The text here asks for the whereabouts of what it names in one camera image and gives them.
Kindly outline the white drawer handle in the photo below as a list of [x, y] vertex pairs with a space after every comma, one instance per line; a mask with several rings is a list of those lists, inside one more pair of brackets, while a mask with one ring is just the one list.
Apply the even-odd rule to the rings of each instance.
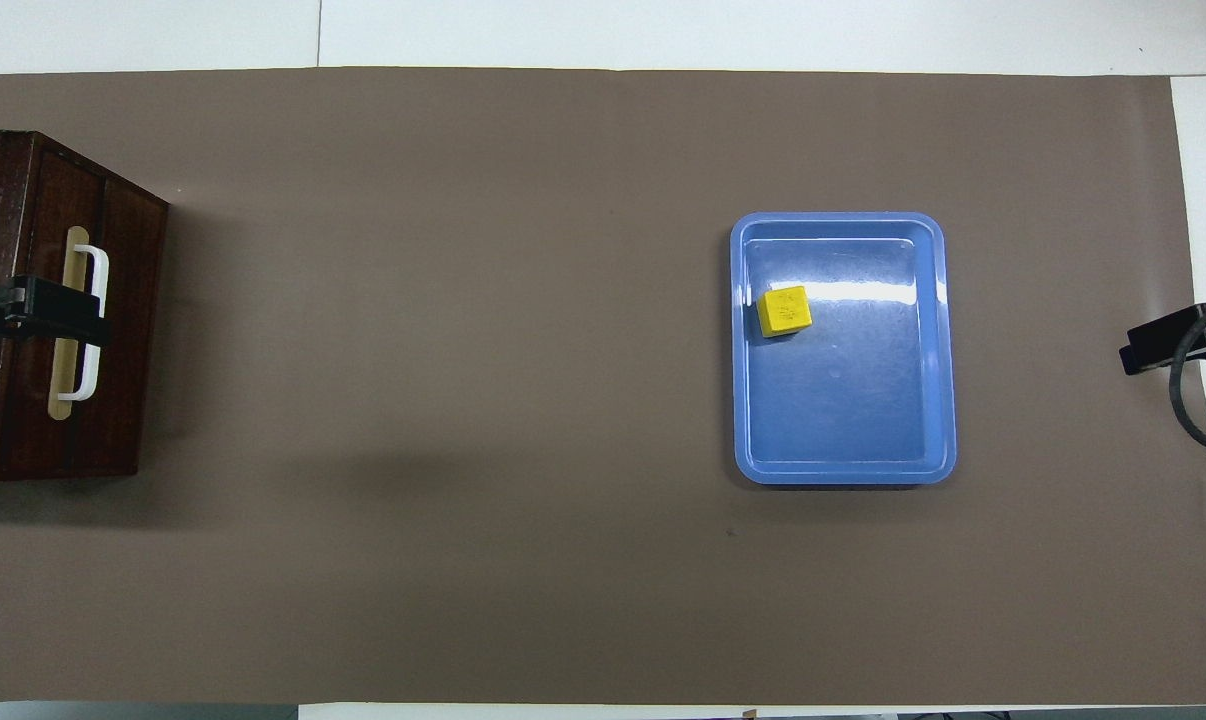
[[[110, 258], [105, 250], [92, 246], [90, 242], [77, 242], [74, 246], [77, 254], [84, 254], [90, 259], [90, 295], [96, 299], [96, 318], [105, 320], [106, 305], [109, 305], [109, 277]], [[59, 392], [55, 400], [63, 404], [88, 400], [95, 396], [96, 384], [99, 384], [100, 361], [103, 346], [100, 343], [86, 343], [83, 361], [81, 364], [80, 382], [72, 391]]]

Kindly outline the yellow cube block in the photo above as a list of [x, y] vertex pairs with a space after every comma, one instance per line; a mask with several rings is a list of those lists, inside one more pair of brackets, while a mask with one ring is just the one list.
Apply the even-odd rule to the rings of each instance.
[[757, 300], [760, 336], [790, 336], [813, 324], [812, 306], [803, 283], [767, 289]]

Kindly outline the blue plastic tray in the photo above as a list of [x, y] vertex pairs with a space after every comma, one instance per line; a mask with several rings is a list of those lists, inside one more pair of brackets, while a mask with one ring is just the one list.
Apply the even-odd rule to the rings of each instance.
[[[813, 324], [760, 336], [763, 292]], [[759, 211], [728, 238], [734, 459], [773, 488], [933, 486], [958, 464], [946, 236], [917, 211]]]

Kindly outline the brown paper table mat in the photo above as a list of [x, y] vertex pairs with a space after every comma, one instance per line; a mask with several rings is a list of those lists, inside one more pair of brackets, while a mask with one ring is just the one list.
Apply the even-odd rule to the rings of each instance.
[[[0, 482], [0, 701], [1206, 706], [1159, 77], [0, 76], [170, 201], [136, 478]], [[737, 469], [751, 211], [946, 236], [958, 466]]]

